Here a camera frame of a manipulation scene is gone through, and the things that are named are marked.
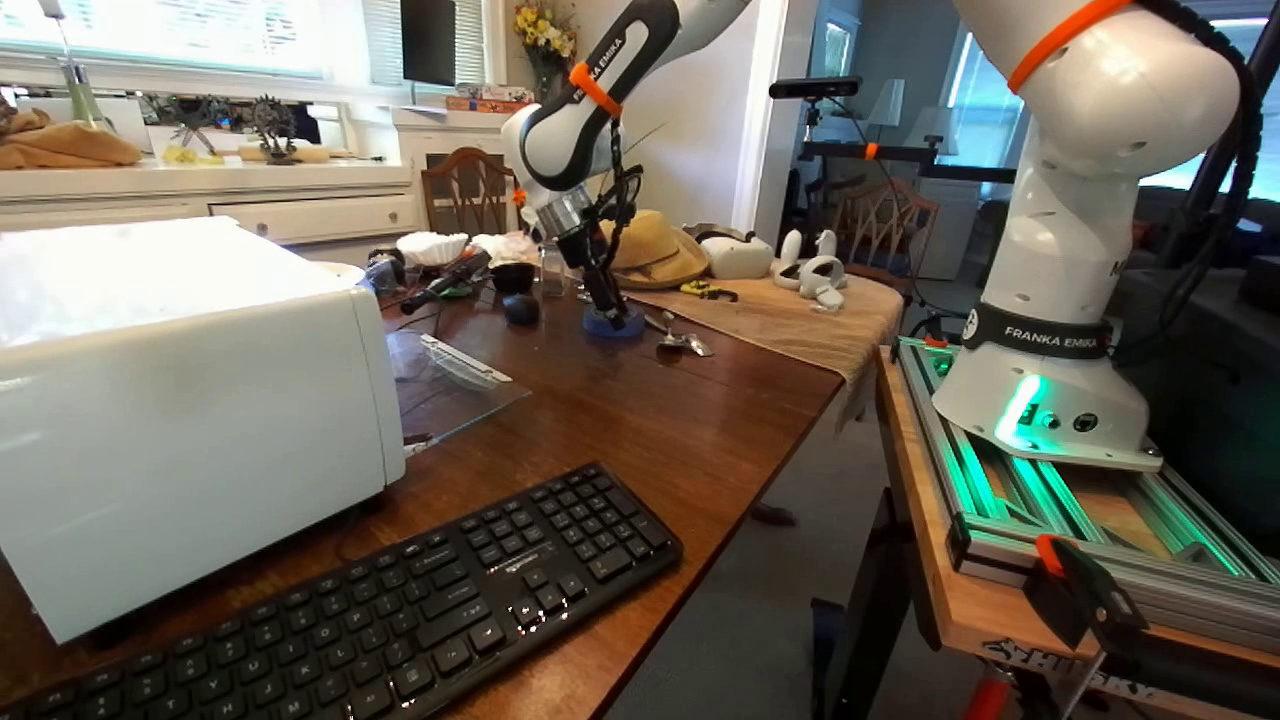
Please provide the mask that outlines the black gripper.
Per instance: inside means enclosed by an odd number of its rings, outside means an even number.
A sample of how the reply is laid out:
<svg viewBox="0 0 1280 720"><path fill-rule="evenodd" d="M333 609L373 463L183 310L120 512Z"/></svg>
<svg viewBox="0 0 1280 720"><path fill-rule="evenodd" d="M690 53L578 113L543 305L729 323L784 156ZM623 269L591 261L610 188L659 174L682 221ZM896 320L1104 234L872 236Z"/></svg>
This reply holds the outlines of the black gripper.
<svg viewBox="0 0 1280 720"><path fill-rule="evenodd" d="M615 196L588 196L584 188L536 194L531 225L543 242L560 249L570 269L584 269L591 310L610 323L623 323L623 295L610 273L615 258L615 236L623 229Z"/></svg>

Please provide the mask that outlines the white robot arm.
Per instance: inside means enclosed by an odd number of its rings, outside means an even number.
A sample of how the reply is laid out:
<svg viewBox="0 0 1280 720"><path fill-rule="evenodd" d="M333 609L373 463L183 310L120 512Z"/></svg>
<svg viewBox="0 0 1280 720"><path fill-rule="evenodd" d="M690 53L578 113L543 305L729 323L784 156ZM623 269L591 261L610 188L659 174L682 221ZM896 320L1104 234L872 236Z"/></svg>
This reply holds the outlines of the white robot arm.
<svg viewBox="0 0 1280 720"><path fill-rule="evenodd" d="M1149 399L1114 367L1110 301L1140 180L1220 145L1257 165L1260 101L1241 53L1180 0L953 0L1033 113L1008 221L932 410L1029 461L1152 471ZM605 315L623 314L602 236L631 210L588 196L602 138L657 70L714 45L748 0L629 0L570 84L504 126L524 215L560 242Z"/></svg>

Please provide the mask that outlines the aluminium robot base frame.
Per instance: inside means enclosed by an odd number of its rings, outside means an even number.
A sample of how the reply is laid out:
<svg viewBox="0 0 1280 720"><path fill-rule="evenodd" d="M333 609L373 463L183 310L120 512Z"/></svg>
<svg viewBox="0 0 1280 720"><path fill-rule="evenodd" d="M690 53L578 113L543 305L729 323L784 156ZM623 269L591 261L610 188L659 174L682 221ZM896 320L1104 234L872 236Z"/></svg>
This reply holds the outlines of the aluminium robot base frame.
<svg viewBox="0 0 1280 720"><path fill-rule="evenodd" d="M953 568L1019 584L1042 535L1083 549L1149 625L1280 652L1280 566L1177 470L1104 471L1008 455L932 410L953 348L901 335L903 378L947 518Z"/></svg>

